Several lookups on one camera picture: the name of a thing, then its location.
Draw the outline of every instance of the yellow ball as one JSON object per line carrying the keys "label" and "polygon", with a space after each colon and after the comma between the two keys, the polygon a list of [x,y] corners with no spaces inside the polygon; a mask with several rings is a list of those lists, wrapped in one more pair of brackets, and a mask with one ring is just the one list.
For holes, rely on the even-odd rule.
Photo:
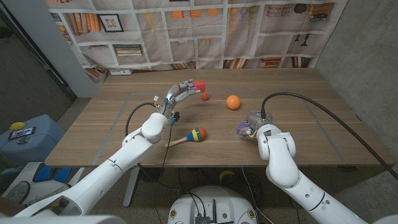
{"label": "yellow ball", "polygon": [[226,99],[226,105],[231,109],[231,110],[236,110],[237,108],[239,108],[239,106],[241,105],[241,100],[239,99],[239,97],[235,96],[235,95],[231,95]]}
{"label": "yellow ball", "polygon": [[25,123],[23,122],[15,122],[14,124],[11,125],[10,129],[14,131],[21,130],[22,128],[25,127]]}

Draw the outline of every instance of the printed backdrop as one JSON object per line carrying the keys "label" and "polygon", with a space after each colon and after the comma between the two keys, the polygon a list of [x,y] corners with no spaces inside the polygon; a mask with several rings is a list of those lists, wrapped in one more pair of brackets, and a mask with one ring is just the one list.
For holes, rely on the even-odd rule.
{"label": "printed backdrop", "polygon": [[347,0],[46,0],[81,66],[314,67]]}

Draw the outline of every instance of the colorful maraca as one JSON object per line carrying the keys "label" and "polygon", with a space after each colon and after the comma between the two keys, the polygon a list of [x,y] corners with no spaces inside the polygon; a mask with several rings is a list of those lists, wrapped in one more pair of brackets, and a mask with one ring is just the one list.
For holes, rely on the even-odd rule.
{"label": "colorful maraca", "polygon": [[195,128],[186,137],[170,142],[169,147],[172,147],[178,143],[186,142],[186,141],[201,141],[205,137],[206,137],[206,130],[204,128]]}

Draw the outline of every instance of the gray wall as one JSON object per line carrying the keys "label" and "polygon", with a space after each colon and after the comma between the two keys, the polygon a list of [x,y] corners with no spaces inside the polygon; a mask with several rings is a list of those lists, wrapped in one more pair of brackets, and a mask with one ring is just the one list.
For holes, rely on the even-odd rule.
{"label": "gray wall", "polygon": [[55,25],[44,0],[2,0],[77,97],[92,97],[97,84],[84,72]]}
{"label": "gray wall", "polygon": [[398,4],[349,0],[315,68],[398,159]]}
{"label": "gray wall", "polygon": [[[398,161],[397,1],[349,0],[315,68]],[[334,178],[367,175],[333,196],[367,222],[398,214],[398,182],[390,173],[369,178],[359,169]]]}

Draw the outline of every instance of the phone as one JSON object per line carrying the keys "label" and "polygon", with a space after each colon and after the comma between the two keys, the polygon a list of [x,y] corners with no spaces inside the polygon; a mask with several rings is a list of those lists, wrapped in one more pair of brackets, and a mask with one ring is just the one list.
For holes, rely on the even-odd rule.
{"label": "phone", "polygon": [[8,136],[8,140],[13,140],[17,139],[20,137],[28,136],[30,134],[34,134],[36,132],[36,127],[33,128],[25,128],[19,131],[14,131],[10,133],[10,136]]}

